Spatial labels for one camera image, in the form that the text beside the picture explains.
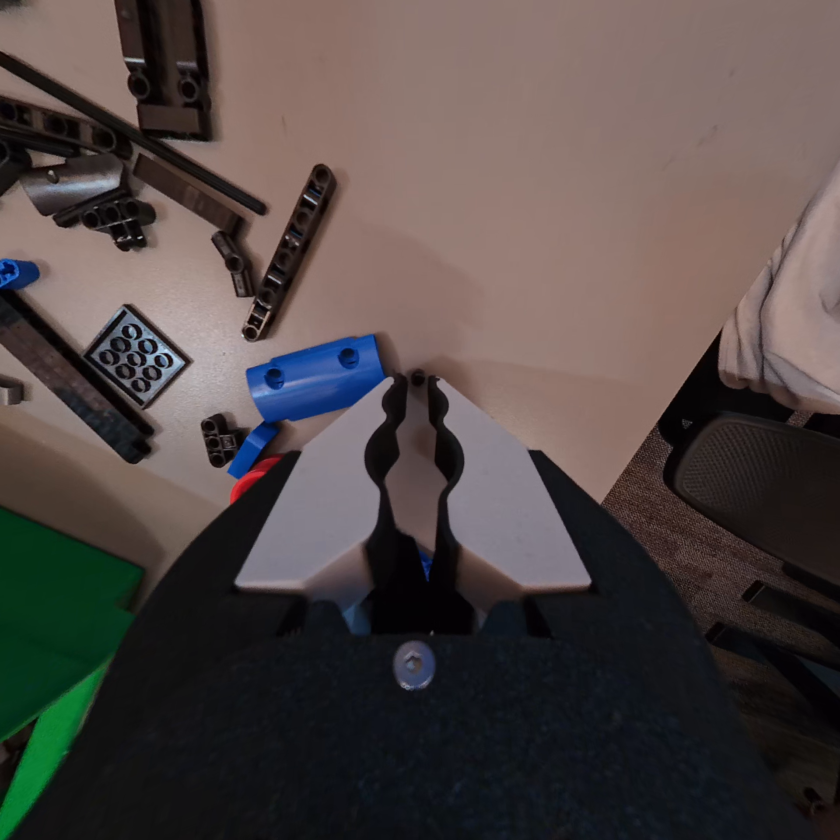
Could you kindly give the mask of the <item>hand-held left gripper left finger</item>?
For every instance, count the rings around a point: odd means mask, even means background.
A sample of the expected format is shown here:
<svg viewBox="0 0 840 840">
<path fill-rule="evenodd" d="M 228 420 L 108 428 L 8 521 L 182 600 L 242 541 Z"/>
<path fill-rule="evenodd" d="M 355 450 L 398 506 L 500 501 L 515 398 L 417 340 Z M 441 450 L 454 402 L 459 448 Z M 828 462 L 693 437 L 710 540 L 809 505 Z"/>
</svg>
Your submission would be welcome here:
<svg viewBox="0 0 840 840">
<path fill-rule="evenodd" d="M 235 586 L 302 595 L 353 610 L 374 589 L 365 544 L 380 517 L 383 478 L 365 452 L 402 423 L 407 379 L 388 376 L 302 449 L 249 550 Z"/>
</svg>

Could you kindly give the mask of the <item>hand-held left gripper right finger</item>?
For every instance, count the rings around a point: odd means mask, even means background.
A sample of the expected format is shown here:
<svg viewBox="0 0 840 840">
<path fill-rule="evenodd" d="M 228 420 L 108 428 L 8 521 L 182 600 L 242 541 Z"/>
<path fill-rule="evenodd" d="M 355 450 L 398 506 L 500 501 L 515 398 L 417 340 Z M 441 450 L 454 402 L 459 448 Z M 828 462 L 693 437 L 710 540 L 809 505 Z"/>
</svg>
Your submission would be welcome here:
<svg viewBox="0 0 840 840">
<path fill-rule="evenodd" d="M 440 377 L 427 381 L 427 410 L 445 483 L 428 576 L 431 632 L 470 634 L 499 603 L 589 590 L 528 448 Z"/>
</svg>

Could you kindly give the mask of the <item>red lego wheel hub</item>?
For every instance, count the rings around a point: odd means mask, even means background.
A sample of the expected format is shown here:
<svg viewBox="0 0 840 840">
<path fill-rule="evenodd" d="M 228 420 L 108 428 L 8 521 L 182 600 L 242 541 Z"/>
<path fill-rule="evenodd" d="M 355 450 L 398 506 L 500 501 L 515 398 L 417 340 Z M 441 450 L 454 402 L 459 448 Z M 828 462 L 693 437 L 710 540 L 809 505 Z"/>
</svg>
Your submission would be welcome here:
<svg viewBox="0 0 840 840">
<path fill-rule="evenodd" d="M 229 495 L 229 504 L 235 504 L 263 476 L 279 464 L 284 457 L 285 454 L 270 455 L 257 461 L 248 472 L 236 480 Z"/>
</svg>

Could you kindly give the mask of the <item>small blue lego piece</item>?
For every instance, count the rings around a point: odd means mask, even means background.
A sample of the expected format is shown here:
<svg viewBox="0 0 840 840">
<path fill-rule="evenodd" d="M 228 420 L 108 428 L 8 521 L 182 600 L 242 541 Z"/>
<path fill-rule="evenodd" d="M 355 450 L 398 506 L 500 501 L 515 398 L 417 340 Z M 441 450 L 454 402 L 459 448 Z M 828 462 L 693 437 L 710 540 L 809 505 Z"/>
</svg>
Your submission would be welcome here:
<svg viewBox="0 0 840 840">
<path fill-rule="evenodd" d="M 278 423 L 263 422 L 255 427 L 240 445 L 236 456 L 230 462 L 227 473 L 239 480 L 259 461 L 262 453 L 280 431 Z"/>
</svg>

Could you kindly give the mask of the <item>blue curved lego panel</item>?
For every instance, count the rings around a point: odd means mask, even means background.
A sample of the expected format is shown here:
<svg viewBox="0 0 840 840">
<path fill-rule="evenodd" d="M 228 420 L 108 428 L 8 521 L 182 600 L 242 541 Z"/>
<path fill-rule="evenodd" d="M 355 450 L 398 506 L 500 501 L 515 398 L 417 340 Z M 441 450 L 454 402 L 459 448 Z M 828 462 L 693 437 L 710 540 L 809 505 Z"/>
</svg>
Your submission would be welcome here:
<svg viewBox="0 0 840 840">
<path fill-rule="evenodd" d="M 374 334 L 277 356 L 246 371 L 264 422 L 296 422 L 357 403 L 385 379 Z"/>
</svg>

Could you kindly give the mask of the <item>spread of black lego beams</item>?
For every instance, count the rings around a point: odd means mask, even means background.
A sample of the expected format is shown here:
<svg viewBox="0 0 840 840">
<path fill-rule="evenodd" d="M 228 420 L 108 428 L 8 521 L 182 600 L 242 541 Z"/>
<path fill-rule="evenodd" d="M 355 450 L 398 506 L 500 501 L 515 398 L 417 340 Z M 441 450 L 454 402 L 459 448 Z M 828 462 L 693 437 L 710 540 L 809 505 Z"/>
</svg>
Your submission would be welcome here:
<svg viewBox="0 0 840 840">
<path fill-rule="evenodd" d="M 223 147 L 222 36 L 237 27 L 246 3 L 216 2 L 2 2 L 2 127 L 16 136 L 41 135 L 72 156 L 50 155 L 23 144 L 28 173 L 54 171 L 69 161 L 113 154 L 122 167 L 105 203 L 155 207 L 153 224 L 121 228 L 130 243 L 140 231 L 144 247 L 119 248 L 108 230 L 89 228 L 82 214 L 71 226 L 43 215 L 17 179 L 2 195 L 2 251 L 39 265 L 35 282 L 2 289 L 2 377 L 21 382 L 27 400 L 2 419 L 2 449 L 10 439 L 35 448 L 46 437 L 48 455 L 66 448 L 69 460 L 86 456 L 117 471 L 163 456 L 161 417 L 141 406 L 87 357 L 123 298 L 146 312 L 147 322 L 178 343 L 181 373 L 158 392 L 159 414 L 189 394 L 199 377 L 201 350 L 254 356 L 270 350 L 297 291 L 275 273 L 278 239 L 302 212 L 299 194 L 311 168 L 297 169 L 280 186 L 252 184 L 275 172 L 269 99 L 282 92 L 271 66 L 240 67 L 239 102 L 229 101 L 234 124 Z"/>
</svg>

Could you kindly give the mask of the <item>black office chair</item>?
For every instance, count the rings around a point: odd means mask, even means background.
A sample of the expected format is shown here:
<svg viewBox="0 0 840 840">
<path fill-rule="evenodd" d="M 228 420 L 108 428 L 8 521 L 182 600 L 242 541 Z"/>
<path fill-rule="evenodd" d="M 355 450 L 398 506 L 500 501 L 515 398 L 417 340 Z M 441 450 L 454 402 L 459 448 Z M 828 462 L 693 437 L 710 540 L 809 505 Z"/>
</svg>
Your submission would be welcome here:
<svg viewBox="0 0 840 840">
<path fill-rule="evenodd" d="M 782 562 L 783 573 L 838 609 L 838 416 L 803 427 L 795 410 L 765 394 L 724 385 L 720 334 L 659 418 L 672 445 L 667 488 L 688 507 L 741 541 Z M 821 635 L 838 651 L 838 612 L 753 582 L 742 600 Z M 707 640 L 774 669 L 838 732 L 838 666 L 766 638 L 713 625 Z"/>
</svg>

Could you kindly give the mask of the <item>green plastic bin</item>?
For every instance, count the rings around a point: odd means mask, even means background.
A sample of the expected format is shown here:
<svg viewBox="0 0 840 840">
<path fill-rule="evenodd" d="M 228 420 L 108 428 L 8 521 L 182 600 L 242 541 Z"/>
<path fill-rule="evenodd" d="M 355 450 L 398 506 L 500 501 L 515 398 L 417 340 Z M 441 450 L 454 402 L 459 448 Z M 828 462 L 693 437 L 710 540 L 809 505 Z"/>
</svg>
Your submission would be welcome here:
<svg viewBox="0 0 840 840">
<path fill-rule="evenodd" d="M 1 512 L 1 837 L 44 793 L 133 622 L 139 565 Z"/>
</svg>

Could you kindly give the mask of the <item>person's white shirt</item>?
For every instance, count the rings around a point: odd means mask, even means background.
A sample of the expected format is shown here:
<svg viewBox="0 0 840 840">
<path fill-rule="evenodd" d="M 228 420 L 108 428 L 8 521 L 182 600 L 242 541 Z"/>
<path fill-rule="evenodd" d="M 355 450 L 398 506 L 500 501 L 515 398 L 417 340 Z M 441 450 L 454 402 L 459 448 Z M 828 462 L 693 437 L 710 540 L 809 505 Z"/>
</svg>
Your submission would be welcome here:
<svg viewBox="0 0 840 840">
<path fill-rule="evenodd" d="M 724 323 L 717 371 L 794 411 L 839 414 L 839 166 Z"/>
</svg>

